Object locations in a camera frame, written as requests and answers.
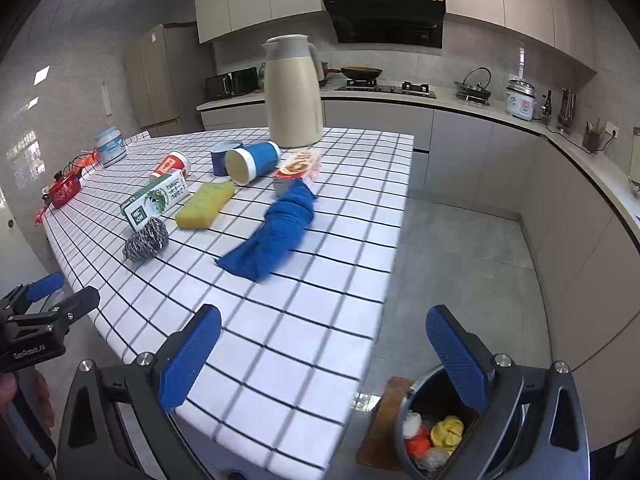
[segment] yellow crumpled paper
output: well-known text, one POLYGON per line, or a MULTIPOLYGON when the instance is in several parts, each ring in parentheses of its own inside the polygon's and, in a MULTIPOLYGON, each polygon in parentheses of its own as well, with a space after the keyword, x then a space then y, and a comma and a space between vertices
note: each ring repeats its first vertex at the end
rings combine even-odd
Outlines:
POLYGON ((459 418, 454 415, 446 416, 431 429, 431 442, 451 455, 460 444, 464 429, 465 426, 459 418))

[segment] black range hood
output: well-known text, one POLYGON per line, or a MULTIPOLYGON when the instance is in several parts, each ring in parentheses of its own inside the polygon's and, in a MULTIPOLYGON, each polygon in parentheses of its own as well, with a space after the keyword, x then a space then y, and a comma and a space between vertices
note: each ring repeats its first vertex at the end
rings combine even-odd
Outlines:
POLYGON ((323 0, 338 43, 442 48, 445 0, 323 0))

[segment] checkered tablecloth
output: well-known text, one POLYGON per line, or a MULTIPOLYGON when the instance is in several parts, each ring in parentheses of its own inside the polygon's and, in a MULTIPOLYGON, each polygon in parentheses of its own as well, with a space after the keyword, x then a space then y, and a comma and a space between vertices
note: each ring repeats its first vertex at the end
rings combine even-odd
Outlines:
POLYGON ((268 138, 265 128, 175 137, 139 134, 127 156, 91 168, 81 192, 44 219, 73 290, 92 285, 89 314, 131 362, 156 351, 202 304, 222 313, 223 333, 188 400, 175 411, 208 438, 295 480, 324 475, 350 414, 377 337, 400 233, 413 136, 326 128, 315 218, 300 247, 262 283, 223 271, 215 258, 248 238, 275 196, 265 176, 236 195, 208 230, 178 229, 142 264, 124 260, 132 234, 119 205, 148 182, 171 150, 191 161, 194 192, 215 182, 208 148, 224 139, 268 138))

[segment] brown refrigerator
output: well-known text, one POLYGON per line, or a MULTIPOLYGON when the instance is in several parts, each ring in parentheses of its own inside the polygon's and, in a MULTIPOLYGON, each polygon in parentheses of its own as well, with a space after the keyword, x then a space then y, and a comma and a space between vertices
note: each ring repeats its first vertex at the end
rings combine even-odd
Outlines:
POLYGON ((215 75, 212 49, 195 22, 156 25, 124 51, 129 93, 140 131, 152 137, 203 130, 196 106, 215 75))

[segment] screw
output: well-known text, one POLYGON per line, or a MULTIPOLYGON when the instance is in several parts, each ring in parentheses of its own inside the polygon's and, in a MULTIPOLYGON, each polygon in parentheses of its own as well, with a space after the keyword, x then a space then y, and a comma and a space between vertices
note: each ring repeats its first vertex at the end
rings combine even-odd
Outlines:
POLYGON ((142 352, 136 357, 136 364, 140 366, 146 366, 151 364, 151 361, 154 360, 154 355, 151 352, 142 352))
POLYGON ((84 361, 81 361, 80 364, 78 365, 78 370, 80 370, 81 372, 88 372, 89 370, 91 370, 93 366, 94 366, 94 362, 91 361, 91 359, 85 359, 84 361))
POLYGON ((558 372, 559 374, 569 373, 569 365, 564 361, 556 361, 554 363, 554 368, 556 369, 556 372, 558 372))
POLYGON ((494 357, 494 361, 500 368, 508 368, 513 363, 507 354, 498 354, 494 357))

